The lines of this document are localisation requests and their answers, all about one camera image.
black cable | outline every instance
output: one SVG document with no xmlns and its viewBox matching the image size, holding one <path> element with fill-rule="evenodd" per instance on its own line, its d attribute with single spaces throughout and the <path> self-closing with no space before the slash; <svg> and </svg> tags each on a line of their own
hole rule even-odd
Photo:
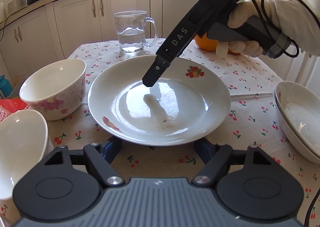
<svg viewBox="0 0 320 227">
<path fill-rule="evenodd" d="M 3 33 L 2 33 L 2 37 L 1 37 L 0 41 L 3 39 L 3 36 L 4 36 L 4 28 L 5 28 L 5 23 L 6 23 L 6 21 L 9 19 L 9 17 L 10 17 L 10 16 L 12 16 L 13 14 L 15 14 L 16 12 L 14 12 L 14 13 L 10 14 L 10 15 L 7 17 L 7 19 L 4 21 L 4 25 L 3 25 Z"/>
<path fill-rule="evenodd" d="M 262 9 L 262 12 L 263 12 L 263 14 L 264 14 L 267 22 L 270 24 L 270 26 L 271 26 L 273 29 L 275 29 L 276 31 L 278 31 L 279 33 L 281 33 L 281 30 L 280 30 L 278 27 L 276 27 L 276 26 L 272 23 L 271 19 L 268 17 L 267 12 L 266 12 L 266 9 L 265 9 L 265 6 L 264 6 L 264 1 L 265 1 L 265 0 L 261 0 L 261 9 Z M 315 19 L 317 25 L 318 25 L 319 28 L 320 28 L 320 21 L 319 21 L 319 19 L 317 18 L 317 16 L 312 12 L 312 10 L 311 10 L 311 9 L 305 4 L 305 2 L 303 2 L 302 0 L 297 0 L 297 1 L 298 1 L 299 3 L 301 3 L 301 4 L 309 11 L 309 13 L 313 16 L 313 18 Z M 299 55 L 299 47 L 298 47 L 297 43 L 296 43 L 294 40 L 292 40 L 292 43 L 293 43 L 293 44 L 295 45 L 295 47 L 297 48 L 297 53 L 296 53 L 295 55 L 291 55 L 291 54 L 288 54 L 285 50 L 282 49 L 281 54 L 284 53 L 285 55 L 287 55 L 287 56 L 289 56 L 289 57 L 292 57 L 292 58 L 297 57 L 297 56 Z"/>
<path fill-rule="evenodd" d="M 307 210 L 307 214 L 306 214 L 306 218 L 304 220 L 304 227 L 309 227 L 309 219 L 310 219 L 310 215 L 313 209 L 313 206 L 315 206 L 315 203 L 317 201 L 317 199 L 319 198 L 320 195 L 320 189 L 318 190 L 318 192 L 316 193 L 316 196 L 313 198 L 308 210 Z"/>
<path fill-rule="evenodd" d="M 276 44 L 276 41 L 275 41 L 275 39 L 273 38 L 273 36 L 271 35 L 271 33 L 270 33 L 270 31 L 269 31 L 269 29 L 268 29 L 268 27 L 267 27 L 266 21 L 265 21 L 264 18 L 263 18 L 263 15 L 262 15 L 262 13 L 261 13 L 261 11 L 260 11 L 260 8 L 259 8 L 256 0 L 251 0 L 251 1 L 252 1 L 253 5 L 255 6 L 255 8 L 256 8 L 256 10 L 257 10 L 257 12 L 258 12 L 258 15 L 259 15 L 259 17 L 260 17 L 260 19 L 261 19 L 261 22 L 262 22 L 262 25 L 263 25 L 264 29 L 265 29 L 266 32 L 267 32 L 267 35 L 268 35 L 269 38 L 273 41 L 273 43 Z M 272 28 L 275 28 L 276 31 L 278 31 L 279 33 L 281 33 L 281 30 L 280 30 L 279 28 L 277 28 L 277 27 L 272 23 L 272 21 L 270 20 L 270 18 L 269 18 L 268 24 L 269 24 Z M 300 51 L 299 51 L 299 47 L 298 47 L 297 43 L 294 42 L 294 41 L 292 41 L 292 42 L 293 42 L 293 44 L 294 44 L 294 45 L 296 46 L 296 48 L 297 48 L 297 53 L 296 53 L 295 55 L 291 55 L 291 54 L 289 54 L 288 52 L 286 52 L 284 49 L 282 49 L 281 52 L 279 53 L 279 55 L 276 56 L 276 58 L 280 57 L 281 54 L 283 54 L 283 53 L 284 53 L 285 55 L 289 56 L 289 57 L 296 58 L 296 57 L 299 55 L 299 52 L 300 52 Z"/>
</svg>

white bowl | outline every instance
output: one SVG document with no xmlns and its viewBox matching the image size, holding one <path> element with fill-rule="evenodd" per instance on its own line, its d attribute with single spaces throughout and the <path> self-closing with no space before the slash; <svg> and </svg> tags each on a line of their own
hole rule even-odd
<svg viewBox="0 0 320 227">
<path fill-rule="evenodd" d="M 123 140 L 153 146 L 181 145 L 214 131 L 231 106 L 221 79 L 200 64 L 176 58 L 148 88 L 142 77 L 154 60 L 154 55 L 131 58 L 95 79 L 88 105 L 97 123 Z"/>
<path fill-rule="evenodd" d="M 20 89 L 20 98 L 46 120 L 73 113 L 85 94 L 86 63 L 67 59 L 49 64 L 31 75 Z"/>
<path fill-rule="evenodd" d="M 21 110 L 0 123 L 0 200 L 12 198 L 13 187 L 44 155 L 53 150 L 44 117 Z"/>
<path fill-rule="evenodd" d="M 320 140 L 318 138 L 320 135 L 320 98 L 305 87 L 289 81 L 278 83 L 274 91 L 274 98 L 279 118 L 284 119 L 295 136 L 295 138 L 291 137 L 292 139 L 287 136 L 292 145 L 310 161 L 320 163 Z"/>
</svg>

tablecloth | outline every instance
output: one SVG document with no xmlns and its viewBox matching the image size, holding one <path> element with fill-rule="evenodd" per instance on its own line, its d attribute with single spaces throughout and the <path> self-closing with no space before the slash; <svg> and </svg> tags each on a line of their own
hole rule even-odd
<svg viewBox="0 0 320 227">
<path fill-rule="evenodd" d="M 49 135 L 54 145 L 81 149 L 88 143 L 102 143 L 111 135 L 92 118 L 87 94 L 94 79 L 105 69 L 135 56 L 155 54 L 164 39 L 138 54 L 123 54 L 118 41 L 81 45 L 69 58 L 86 62 L 86 97 L 73 114 L 58 121 L 48 121 Z M 320 187 L 320 166 L 302 157 L 289 143 L 278 125 L 273 99 L 274 87 L 281 79 L 260 59 L 243 55 L 218 58 L 213 52 L 197 47 L 194 41 L 181 58 L 203 65 L 217 74 L 228 87 L 232 104 L 223 124 L 207 136 L 212 143 L 226 143 L 234 149 L 246 150 L 258 145 L 292 174 L 302 185 L 305 197 L 297 219 L 304 222 L 306 211 Z M 130 177 L 188 177 L 191 179 L 204 164 L 193 150 L 193 144 L 172 147 L 142 146 L 123 141 L 123 148 L 112 163 L 126 180 Z M 239 169 L 232 166 L 230 172 Z M 12 201 L 0 202 L 0 214 L 15 222 L 19 215 Z M 310 226 L 320 226 L 320 200 L 312 210 Z"/>
</svg>

mug handle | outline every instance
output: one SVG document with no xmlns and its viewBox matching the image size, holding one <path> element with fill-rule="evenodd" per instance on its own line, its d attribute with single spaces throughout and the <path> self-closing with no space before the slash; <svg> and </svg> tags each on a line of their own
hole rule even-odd
<svg viewBox="0 0 320 227">
<path fill-rule="evenodd" d="M 143 46 L 149 48 L 149 47 L 151 47 L 152 45 L 154 45 L 154 44 L 157 42 L 158 36 L 159 36 L 159 28 L 158 28 L 156 22 L 155 22 L 151 17 L 146 17 L 145 20 L 146 20 L 146 22 L 153 23 L 153 25 L 154 25 L 154 27 L 155 27 L 155 30 L 156 30 L 155 38 L 154 38 L 154 40 L 152 41 L 152 43 L 148 43 L 148 42 L 146 41 L 146 38 L 145 38 L 145 37 L 143 38 Z"/>
</svg>

glass mug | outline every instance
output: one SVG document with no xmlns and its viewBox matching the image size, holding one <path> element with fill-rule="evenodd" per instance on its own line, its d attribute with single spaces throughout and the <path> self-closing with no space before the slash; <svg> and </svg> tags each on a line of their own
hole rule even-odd
<svg viewBox="0 0 320 227">
<path fill-rule="evenodd" d="M 158 39 L 159 28 L 155 21 L 147 17 L 146 11 L 126 11 L 115 14 L 120 49 L 124 53 L 135 53 L 143 47 L 151 47 Z M 156 34 L 152 43 L 146 41 L 144 32 L 147 22 L 153 23 Z"/>
</svg>

